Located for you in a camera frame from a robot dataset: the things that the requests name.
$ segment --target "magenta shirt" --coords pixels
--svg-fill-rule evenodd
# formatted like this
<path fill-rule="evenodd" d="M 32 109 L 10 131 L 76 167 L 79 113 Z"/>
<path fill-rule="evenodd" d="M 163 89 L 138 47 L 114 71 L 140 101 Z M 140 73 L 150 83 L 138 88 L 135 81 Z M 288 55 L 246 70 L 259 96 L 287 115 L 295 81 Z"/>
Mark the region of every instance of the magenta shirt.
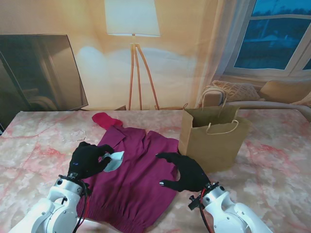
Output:
<path fill-rule="evenodd" d="M 178 141 L 136 128 L 111 126 L 99 146 L 108 144 L 115 152 L 125 151 L 121 166 L 101 172 L 84 181 L 93 191 L 87 218 L 105 221 L 124 233 L 142 233 L 152 226 L 169 207 L 176 191 L 159 185 L 161 180 L 175 180 L 177 168 L 160 152 L 177 152 Z M 77 211 L 82 212 L 84 199 Z"/>

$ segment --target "window frame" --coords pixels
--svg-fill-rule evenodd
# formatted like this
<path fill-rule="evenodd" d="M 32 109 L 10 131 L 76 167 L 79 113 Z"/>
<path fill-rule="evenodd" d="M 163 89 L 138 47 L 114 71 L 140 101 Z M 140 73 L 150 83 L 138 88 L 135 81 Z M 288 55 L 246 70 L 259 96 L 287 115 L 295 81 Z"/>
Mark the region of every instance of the window frame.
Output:
<path fill-rule="evenodd" d="M 253 76 L 258 79 L 265 79 L 265 76 L 275 77 L 275 79 L 282 77 L 303 77 L 311 74 L 311 70 L 302 70 L 309 59 L 311 58 L 311 23 L 306 29 L 303 37 L 301 38 L 296 50 L 294 51 L 292 57 L 290 58 L 286 68 L 274 69 L 274 68 L 265 68 L 265 69 L 249 69 L 249 68 L 239 68 L 234 67 L 235 62 L 240 53 L 240 49 L 246 34 L 246 30 L 250 20 L 261 20 L 261 19 L 273 19 L 273 18 L 302 18 L 302 19 L 311 19 L 309 15 L 272 15 L 272 16 L 252 16 L 253 9 L 255 7 L 256 0 L 250 0 L 248 9 L 245 14 L 245 19 L 242 23 L 241 31 L 237 39 L 237 43 L 233 49 L 229 62 L 226 66 L 224 74 L 226 75 L 235 75 L 235 76 Z"/>

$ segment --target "red cloth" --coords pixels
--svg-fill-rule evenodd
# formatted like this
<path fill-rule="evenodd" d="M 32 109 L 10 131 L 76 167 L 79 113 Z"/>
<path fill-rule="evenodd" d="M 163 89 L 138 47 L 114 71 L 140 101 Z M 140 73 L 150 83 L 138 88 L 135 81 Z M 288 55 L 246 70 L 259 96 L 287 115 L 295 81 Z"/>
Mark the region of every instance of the red cloth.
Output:
<path fill-rule="evenodd" d="M 97 113 L 92 117 L 92 119 L 95 123 L 99 124 L 99 126 L 104 128 L 105 130 L 108 130 L 109 127 L 112 125 L 123 125 L 122 121 L 111 118 L 107 113 Z"/>

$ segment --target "white curtain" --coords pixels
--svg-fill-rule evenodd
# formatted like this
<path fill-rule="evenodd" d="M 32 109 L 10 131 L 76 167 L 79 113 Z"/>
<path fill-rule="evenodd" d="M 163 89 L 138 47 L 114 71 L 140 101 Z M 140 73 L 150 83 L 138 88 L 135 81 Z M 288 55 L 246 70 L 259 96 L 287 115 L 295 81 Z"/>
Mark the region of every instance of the white curtain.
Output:
<path fill-rule="evenodd" d="M 219 79 L 230 59 L 250 0 L 218 0 L 205 5 L 198 60 L 190 95 L 190 107 L 197 107 L 203 88 Z M 210 15 L 214 7 L 215 15 Z M 212 33 L 207 24 L 212 23 Z"/>

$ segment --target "white cloth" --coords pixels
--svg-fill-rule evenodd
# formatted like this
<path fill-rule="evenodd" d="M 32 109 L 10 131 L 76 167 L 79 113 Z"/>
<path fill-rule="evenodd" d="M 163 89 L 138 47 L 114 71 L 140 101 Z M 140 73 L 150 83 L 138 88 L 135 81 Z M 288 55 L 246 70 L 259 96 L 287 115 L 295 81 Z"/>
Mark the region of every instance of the white cloth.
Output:
<path fill-rule="evenodd" d="M 123 161 L 123 154 L 124 151 L 121 152 L 115 152 L 112 154 L 105 154 L 104 158 L 109 156 L 111 158 L 110 163 L 106 166 L 106 168 L 104 169 L 105 172 L 111 172 L 116 170 L 118 167 L 121 166 L 122 161 Z"/>

